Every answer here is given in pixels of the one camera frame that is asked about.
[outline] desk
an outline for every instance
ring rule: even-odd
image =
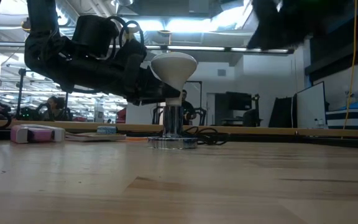
[[[0,223],[358,223],[358,149],[0,141]]]

